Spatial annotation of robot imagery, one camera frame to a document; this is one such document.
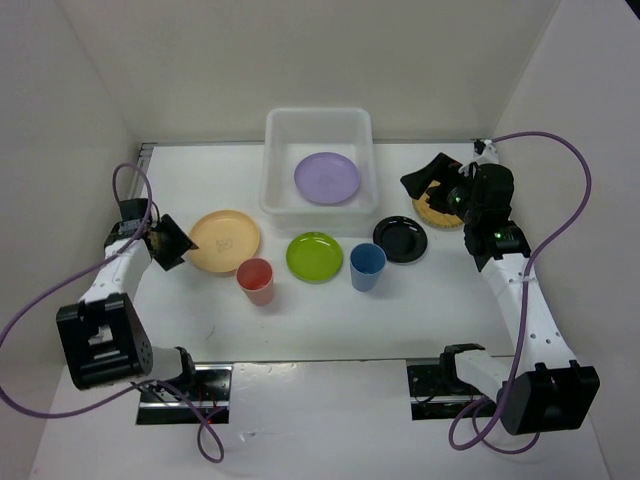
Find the orange plastic plate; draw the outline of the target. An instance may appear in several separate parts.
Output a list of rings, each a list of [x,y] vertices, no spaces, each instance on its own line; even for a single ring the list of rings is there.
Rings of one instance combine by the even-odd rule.
[[[199,219],[189,233],[197,249],[189,251],[191,263],[206,272],[234,272],[252,258],[260,245],[258,225],[237,210],[218,210]]]

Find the purple plastic plate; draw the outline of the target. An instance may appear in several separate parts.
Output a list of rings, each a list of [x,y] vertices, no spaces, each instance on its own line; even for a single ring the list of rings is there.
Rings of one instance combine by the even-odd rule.
[[[303,158],[294,170],[299,193],[313,203],[335,205],[349,200],[360,186],[357,166],[344,155],[318,152]]]

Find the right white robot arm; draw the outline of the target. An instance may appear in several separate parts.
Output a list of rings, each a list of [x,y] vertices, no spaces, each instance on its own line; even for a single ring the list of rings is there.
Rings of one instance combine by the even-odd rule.
[[[464,224],[464,242],[490,285],[514,345],[506,366],[479,344],[454,344],[440,355],[438,380],[450,393],[467,386],[496,407],[511,435],[578,429],[600,387],[559,333],[534,272],[534,255],[511,218],[512,172],[495,163],[462,165],[440,153],[402,176],[408,195]]]

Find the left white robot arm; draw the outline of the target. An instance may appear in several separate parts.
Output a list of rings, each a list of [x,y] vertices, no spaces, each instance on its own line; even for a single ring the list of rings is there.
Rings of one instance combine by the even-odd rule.
[[[56,314],[71,379],[80,390],[157,379],[176,399],[188,399],[200,378],[191,355],[182,347],[154,347],[134,298],[153,262],[169,271],[198,246],[169,215],[152,219],[154,206],[145,198],[121,201],[119,210],[121,221],[104,242],[111,261],[77,303]]]

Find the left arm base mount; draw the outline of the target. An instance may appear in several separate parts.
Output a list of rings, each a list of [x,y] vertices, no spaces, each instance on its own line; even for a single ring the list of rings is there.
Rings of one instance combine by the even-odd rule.
[[[228,424],[233,366],[199,363],[195,370],[195,385],[184,395],[209,424]],[[144,387],[140,391],[137,425],[188,425],[198,422],[193,411],[178,395],[159,386]]]

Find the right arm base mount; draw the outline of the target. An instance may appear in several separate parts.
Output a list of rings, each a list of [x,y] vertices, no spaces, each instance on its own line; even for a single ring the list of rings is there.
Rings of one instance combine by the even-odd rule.
[[[434,359],[406,364],[409,400],[413,421],[454,419],[467,405],[481,398],[470,385],[448,386]]]

